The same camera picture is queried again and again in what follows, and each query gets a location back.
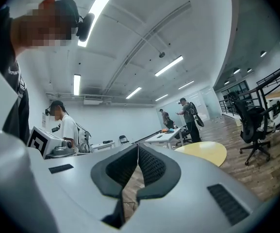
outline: round yellow table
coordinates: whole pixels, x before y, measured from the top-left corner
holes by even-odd
[[[226,159],[226,148],[217,142],[196,142],[177,148],[175,151],[194,155],[221,166]]]

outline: black t-shirt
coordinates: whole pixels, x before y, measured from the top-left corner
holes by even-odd
[[[11,21],[9,7],[4,7],[0,10],[0,72],[17,93],[20,72],[10,40]],[[27,89],[22,94],[21,102],[17,100],[14,103],[4,124],[3,131],[20,138],[27,144],[30,135],[29,94]]]

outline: black slot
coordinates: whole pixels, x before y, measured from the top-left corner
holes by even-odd
[[[55,167],[51,167],[49,168],[49,171],[53,174],[53,173],[59,173],[65,170],[69,170],[73,168],[73,166],[71,164],[66,164],[66,165],[62,165],[62,166],[55,166]]]
[[[207,189],[232,226],[249,216],[243,206],[221,184],[208,186]]]

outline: white t-shirt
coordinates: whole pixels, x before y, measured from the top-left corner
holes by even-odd
[[[64,115],[61,125],[62,138],[70,138],[74,140],[75,151],[77,152],[76,145],[78,145],[78,130],[77,125],[73,118],[69,115]]]

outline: ceiling light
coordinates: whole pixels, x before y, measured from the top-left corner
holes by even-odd
[[[78,40],[78,43],[77,43],[78,46],[81,46],[81,47],[84,47],[84,48],[87,46],[87,42],[88,42],[88,39],[89,39],[90,34],[92,32],[92,29],[93,29],[98,17],[100,16],[102,10],[104,9],[105,5],[108,3],[108,1],[109,0],[95,0],[95,2],[92,4],[92,7],[91,7],[89,13],[94,14],[95,18],[93,19],[93,22],[91,24],[90,31],[89,31],[89,34],[88,34],[88,37],[87,37],[86,41]]]
[[[198,95],[198,93],[196,93],[196,94],[194,94],[194,95],[190,96],[190,98],[191,98],[191,97],[193,97],[193,96],[196,96],[196,95]]]
[[[80,94],[80,83],[81,83],[81,76],[78,74],[74,74],[73,93],[75,96],[78,96]]]
[[[261,57],[264,57],[267,54],[266,51],[261,51]]]
[[[136,88],[136,90],[134,92],[132,92],[129,96],[127,96],[126,99],[131,98],[134,94],[136,94],[141,89],[142,89],[141,87]]]
[[[238,72],[240,72],[240,69],[239,69],[239,68],[235,68],[235,69],[233,70],[233,73],[234,73],[234,74],[236,74],[236,73],[238,73]]]
[[[182,55],[179,56],[178,58],[176,58],[174,61],[172,61],[169,65],[167,65],[165,68],[161,69],[159,72],[157,72],[155,74],[156,77],[158,77],[160,74],[164,73],[165,71],[167,71],[169,68],[173,67],[175,64],[177,64],[178,62],[180,62],[181,60],[183,60]]]
[[[158,101],[158,100],[160,100],[160,99],[163,99],[163,98],[166,97],[166,96],[168,96],[168,94],[165,94],[164,96],[162,96],[162,97],[156,99],[155,101]]]
[[[187,84],[185,84],[185,85],[181,86],[181,87],[179,88],[179,90],[180,90],[180,89],[182,89],[183,87],[185,87],[185,86],[189,85],[189,84],[190,84],[190,83],[192,83],[192,82],[194,82],[194,81],[191,81],[191,82],[189,82],[189,83],[187,83]]]

